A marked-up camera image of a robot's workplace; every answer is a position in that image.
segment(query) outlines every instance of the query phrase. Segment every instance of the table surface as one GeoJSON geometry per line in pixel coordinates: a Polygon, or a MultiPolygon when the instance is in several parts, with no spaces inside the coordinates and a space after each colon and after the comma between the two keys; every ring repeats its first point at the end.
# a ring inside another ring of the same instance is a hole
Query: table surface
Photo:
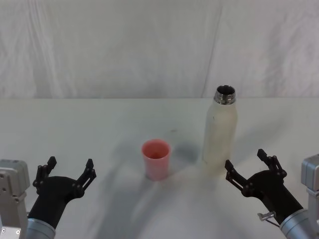
{"type": "MultiPolygon", "coordinates": [[[[49,156],[51,175],[78,178],[88,158],[97,178],[70,202],[57,239],[285,238],[259,221],[267,210],[244,198],[221,175],[203,180],[200,163],[211,99],[1,100],[0,158],[24,160],[31,181],[49,156]],[[141,145],[162,138],[172,146],[171,176],[144,177],[141,145]]],[[[301,163],[318,153],[319,99],[239,99],[232,162],[249,178],[266,169],[258,148],[277,155],[285,186],[307,207],[301,163]]],[[[27,190],[31,209],[37,194],[27,190]]]]}

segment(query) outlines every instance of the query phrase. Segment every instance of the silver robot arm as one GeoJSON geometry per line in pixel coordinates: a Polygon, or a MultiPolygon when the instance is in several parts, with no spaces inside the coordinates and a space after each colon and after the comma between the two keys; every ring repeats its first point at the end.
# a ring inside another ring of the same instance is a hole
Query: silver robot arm
{"type": "Polygon", "coordinates": [[[29,186],[25,162],[0,160],[0,239],[25,238],[28,221],[24,199],[29,186]]]}
{"type": "Polygon", "coordinates": [[[28,214],[25,209],[26,189],[30,186],[27,164],[18,160],[0,160],[0,239],[54,239],[55,228],[65,206],[84,191],[96,177],[93,161],[88,160],[77,179],[49,177],[56,160],[38,166],[33,182],[39,197],[28,214]]]}

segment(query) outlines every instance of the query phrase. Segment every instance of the white backdrop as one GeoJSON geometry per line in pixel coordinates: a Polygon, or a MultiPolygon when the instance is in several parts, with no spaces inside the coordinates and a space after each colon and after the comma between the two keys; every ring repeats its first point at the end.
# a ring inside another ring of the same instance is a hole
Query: white backdrop
{"type": "Polygon", "coordinates": [[[319,96],[318,0],[1,0],[0,97],[319,96]]]}

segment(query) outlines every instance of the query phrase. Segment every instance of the water bottle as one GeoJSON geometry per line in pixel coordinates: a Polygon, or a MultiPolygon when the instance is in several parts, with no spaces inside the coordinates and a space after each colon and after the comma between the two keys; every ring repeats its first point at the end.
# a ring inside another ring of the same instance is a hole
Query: water bottle
{"type": "Polygon", "coordinates": [[[218,175],[230,159],[234,140],[237,110],[235,89],[219,86],[206,117],[202,163],[209,175],[218,175]]]}

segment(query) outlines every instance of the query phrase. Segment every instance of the pink cup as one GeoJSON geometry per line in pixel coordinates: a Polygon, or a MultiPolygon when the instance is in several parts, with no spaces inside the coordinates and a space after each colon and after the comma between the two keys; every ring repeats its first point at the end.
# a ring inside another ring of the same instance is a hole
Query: pink cup
{"type": "Polygon", "coordinates": [[[151,139],[142,146],[146,175],[153,181],[168,176],[170,146],[161,139],[151,139]]]}

